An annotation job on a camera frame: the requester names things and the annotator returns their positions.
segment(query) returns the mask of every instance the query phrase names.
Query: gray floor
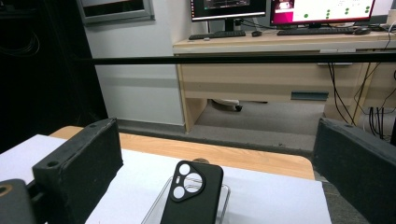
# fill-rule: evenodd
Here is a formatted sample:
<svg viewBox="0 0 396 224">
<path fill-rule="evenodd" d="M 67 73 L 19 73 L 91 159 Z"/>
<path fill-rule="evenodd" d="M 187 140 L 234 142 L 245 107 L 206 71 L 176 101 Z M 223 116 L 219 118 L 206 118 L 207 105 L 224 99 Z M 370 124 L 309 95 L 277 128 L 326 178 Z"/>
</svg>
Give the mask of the gray floor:
<svg viewBox="0 0 396 224">
<path fill-rule="evenodd" d="M 122 132 L 250 148 L 301 155 L 311 159 L 318 120 L 323 117 L 323 105 L 240 102 L 242 111 L 233 106 L 208 101 L 204 113 L 189 133 L 172 125 L 147 124 L 120 120 Z M 384 135 L 391 135 L 396 112 L 387 109 Z M 368 116 L 362 113 L 358 126 L 370 131 Z M 364 224 L 366 219 L 355 210 L 338 190 L 315 172 L 322 181 L 332 223 Z"/>
</svg>

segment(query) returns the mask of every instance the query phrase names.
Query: clear plastic stand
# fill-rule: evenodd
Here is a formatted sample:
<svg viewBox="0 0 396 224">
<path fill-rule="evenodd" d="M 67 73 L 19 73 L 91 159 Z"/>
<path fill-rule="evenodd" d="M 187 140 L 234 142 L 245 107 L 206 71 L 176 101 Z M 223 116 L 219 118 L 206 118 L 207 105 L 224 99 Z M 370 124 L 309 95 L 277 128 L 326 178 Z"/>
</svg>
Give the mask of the clear plastic stand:
<svg viewBox="0 0 396 224">
<path fill-rule="evenodd" d="M 161 218 L 163 216 L 163 209 L 165 208 L 166 199 L 168 198 L 169 189 L 171 186 L 172 177 L 166 181 L 163 190 L 161 190 L 160 195 L 155 200 L 154 204 L 148 210 L 148 213 L 143 219 L 142 224 L 160 224 Z M 228 204 L 228 200 L 230 198 L 231 190 L 227 185 L 221 185 L 221 192 L 219 198 L 219 208 L 218 214 L 216 217 L 216 224 L 225 224 L 224 217 Z"/>
</svg>

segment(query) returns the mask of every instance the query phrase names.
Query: phone case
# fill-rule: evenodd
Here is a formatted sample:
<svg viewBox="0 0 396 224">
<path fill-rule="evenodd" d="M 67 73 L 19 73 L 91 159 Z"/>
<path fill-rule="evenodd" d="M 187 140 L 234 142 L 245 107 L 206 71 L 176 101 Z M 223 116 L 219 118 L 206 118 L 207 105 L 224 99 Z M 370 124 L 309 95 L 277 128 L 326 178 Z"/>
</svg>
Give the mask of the phone case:
<svg viewBox="0 0 396 224">
<path fill-rule="evenodd" d="M 216 222 L 223 179 L 221 167 L 180 161 L 175 169 L 161 224 Z"/>
</svg>

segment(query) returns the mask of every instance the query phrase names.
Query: monitor screen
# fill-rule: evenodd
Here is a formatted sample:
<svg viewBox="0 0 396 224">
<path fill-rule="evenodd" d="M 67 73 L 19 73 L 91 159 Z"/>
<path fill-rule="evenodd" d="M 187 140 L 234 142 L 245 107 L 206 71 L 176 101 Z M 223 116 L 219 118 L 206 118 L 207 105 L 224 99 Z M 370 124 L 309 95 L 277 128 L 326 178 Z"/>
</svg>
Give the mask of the monitor screen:
<svg viewBox="0 0 396 224">
<path fill-rule="evenodd" d="M 271 25 L 368 21 L 375 0 L 272 0 Z"/>
<path fill-rule="evenodd" d="M 265 16 L 266 0 L 191 0 L 192 21 Z"/>
</svg>

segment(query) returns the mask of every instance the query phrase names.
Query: black rod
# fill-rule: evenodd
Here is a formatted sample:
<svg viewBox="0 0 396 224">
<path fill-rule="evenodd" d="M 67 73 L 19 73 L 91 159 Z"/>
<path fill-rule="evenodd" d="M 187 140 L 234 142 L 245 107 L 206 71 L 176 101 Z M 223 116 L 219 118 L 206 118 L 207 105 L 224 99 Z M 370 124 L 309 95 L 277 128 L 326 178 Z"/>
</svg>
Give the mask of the black rod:
<svg viewBox="0 0 396 224">
<path fill-rule="evenodd" d="M 396 51 L 315 54 L 240 54 L 227 56 L 165 56 L 133 58 L 74 59 L 76 63 L 178 64 L 178 63 L 394 63 Z"/>
</svg>

